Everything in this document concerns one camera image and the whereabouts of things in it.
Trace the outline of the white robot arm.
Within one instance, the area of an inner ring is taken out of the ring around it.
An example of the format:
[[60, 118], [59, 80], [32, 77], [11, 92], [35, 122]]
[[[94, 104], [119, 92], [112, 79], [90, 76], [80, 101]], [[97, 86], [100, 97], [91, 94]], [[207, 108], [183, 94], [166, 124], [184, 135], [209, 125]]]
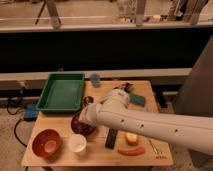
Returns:
[[113, 89], [80, 113], [80, 121], [106, 126], [213, 155], [213, 118], [128, 109], [129, 94]]

